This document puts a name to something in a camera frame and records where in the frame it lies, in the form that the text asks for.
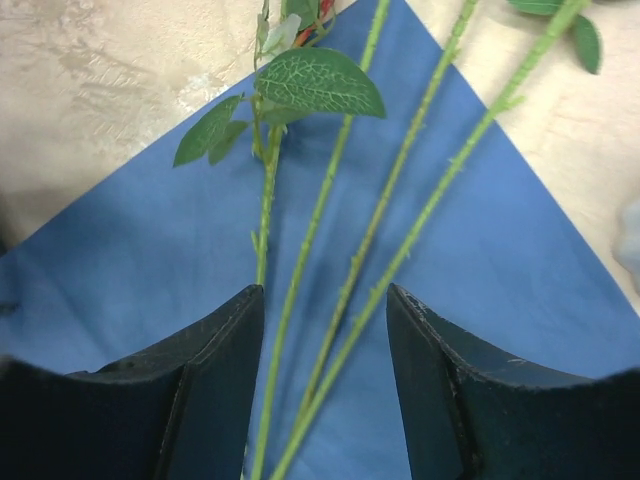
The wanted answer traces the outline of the large pink rose stem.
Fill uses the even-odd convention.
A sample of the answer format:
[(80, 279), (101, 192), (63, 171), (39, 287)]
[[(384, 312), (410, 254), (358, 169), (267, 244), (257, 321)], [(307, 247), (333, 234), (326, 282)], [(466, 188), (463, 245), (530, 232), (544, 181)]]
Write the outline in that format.
[(270, 433), (271, 415), (273, 410), (273, 403), (276, 395), (276, 386), (279, 374), (280, 361), (282, 351), (285, 345), (285, 340), (288, 332), (289, 321), (292, 315), (292, 310), (296, 300), (298, 288), (302, 280), (302, 275), (306, 267), (306, 262), (310, 253), (311, 245), (313, 244), (317, 227), (319, 225), (320, 218), (323, 214), (326, 201), (328, 200), (329, 193), (337, 172), (337, 168), (340, 164), (342, 153), (346, 145), (347, 138), (350, 133), (353, 116), (346, 115), (342, 122), (342, 126), (339, 130), (335, 146), (333, 148), (330, 162), (327, 167), (325, 177), (323, 179), (319, 196), (316, 200), (314, 210), (311, 215), (311, 220), (307, 228), (304, 240), (300, 247), (297, 263), (294, 268), (290, 284), (287, 290), (287, 294), (284, 300), (284, 305), (281, 313), (280, 320), (278, 322), (278, 328), (276, 331), (276, 337), (274, 347), (271, 353), (268, 376), (266, 381), (263, 406), (261, 410), (259, 430), (256, 440), (256, 446), (254, 451), (254, 458), (252, 463), (251, 474), (249, 479), (260, 479), (263, 472), (264, 460), (267, 449), (267, 442)]

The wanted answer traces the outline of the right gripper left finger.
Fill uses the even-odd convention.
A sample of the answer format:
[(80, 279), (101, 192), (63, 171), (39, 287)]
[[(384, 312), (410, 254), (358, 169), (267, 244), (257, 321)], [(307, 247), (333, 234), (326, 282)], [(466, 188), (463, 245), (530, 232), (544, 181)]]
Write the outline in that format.
[(250, 285), (95, 372), (1, 359), (5, 479), (237, 479), (264, 332)]

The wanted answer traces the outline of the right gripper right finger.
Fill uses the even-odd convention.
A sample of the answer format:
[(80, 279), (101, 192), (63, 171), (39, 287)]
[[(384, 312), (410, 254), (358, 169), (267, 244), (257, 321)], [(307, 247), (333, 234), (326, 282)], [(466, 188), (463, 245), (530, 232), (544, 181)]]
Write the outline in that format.
[(635, 479), (639, 372), (592, 380), (512, 355), (398, 285), (386, 322), (415, 479)]

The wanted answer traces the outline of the small pink rose stem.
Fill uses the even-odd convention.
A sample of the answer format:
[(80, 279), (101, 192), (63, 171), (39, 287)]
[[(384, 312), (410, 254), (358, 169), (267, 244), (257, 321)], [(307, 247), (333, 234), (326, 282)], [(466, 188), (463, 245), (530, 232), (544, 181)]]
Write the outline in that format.
[(466, 29), (466, 26), (468, 25), (468, 22), (476, 8), (477, 3), (478, 3), (477, 0), (465, 0), (462, 3), (460, 13), (451, 29), (448, 40), (445, 43), (443, 53), (431, 75), (430, 81), (422, 96), (419, 107), (417, 108), (411, 120), (409, 129), (405, 134), (405, 137), (401, 144), (399, 152), (396, 155), (392, 169), (387, 177), (386, 183), (378, 199), (376, 208), (371, 217), (367, 230), (364, 234), (364, 237), (360, 243), (360, 246), (356, 254), (352, 258), (351, 267), (349, 269), (348, 276), (341, 288), (338, 301), (334, 308), (330, 323), (328, 325), (328, 329), (323, 339), (323, 343), (316, 357), (314, 368), (312, 370), (309, 382), (307, 384), (303, 398), (299, 405), (298, 413), (295, 419), (295, 424), (298, 424), (301, 421), (303, 415), (306, 413), (306, 411), (308, 410), (311, 404), (316, 388), (320, 381), (320, 376), (325, 367), (326, 361), (328, 360), (330, 350), (332, 348), (333, 342), (337, 335), (344, 312), (351, 299), (351, 296), (356, 286), (358, 277), (360, 275), (360, 271), (363, 266), (364, 260), (373, 242), (374, 235), (379, 227), (379, 224), (384, 216), (386, 208), (391, 199), (391, 195), (393, 193), (395, 184), (403, 169), (405, 161), (407, 160), (409, 151), (414, 141), (416, 140), (418, 131), (423, 125), (423, 121), (425, 120), (427, 112), (429, 111), (430, 105), (438, 91), (438, 88), (444, 78), (444, 75), (448, 67), (454, 61), (456, 55), (459, 52), (459, 48), (458, 48), (459, 41)]

